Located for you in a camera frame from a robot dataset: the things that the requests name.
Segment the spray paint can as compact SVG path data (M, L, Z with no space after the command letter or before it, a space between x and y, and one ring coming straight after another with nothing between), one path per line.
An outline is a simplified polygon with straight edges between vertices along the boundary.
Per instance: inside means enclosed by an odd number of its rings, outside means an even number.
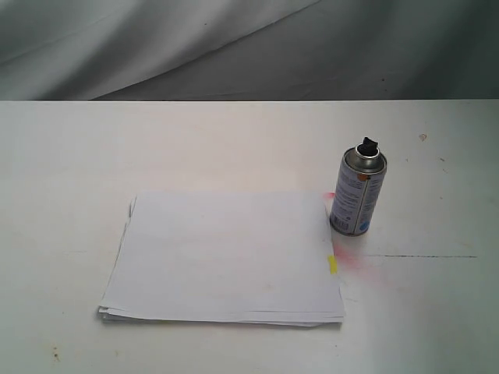
M368 231L387 168L378 142L368 137L345 151L330 213L333 229L350 236Z

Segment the grey backdrop cloth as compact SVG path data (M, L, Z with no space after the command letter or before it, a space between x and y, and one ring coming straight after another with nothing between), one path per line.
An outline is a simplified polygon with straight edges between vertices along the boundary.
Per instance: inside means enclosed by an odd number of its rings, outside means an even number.
M484 99L495 1L4 1L4 101Z

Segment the white paper stack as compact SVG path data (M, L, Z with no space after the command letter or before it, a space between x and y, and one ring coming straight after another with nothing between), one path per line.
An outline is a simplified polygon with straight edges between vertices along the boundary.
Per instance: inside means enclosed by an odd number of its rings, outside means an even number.
M98 311L168 322L340 323L322 195L140 193Z

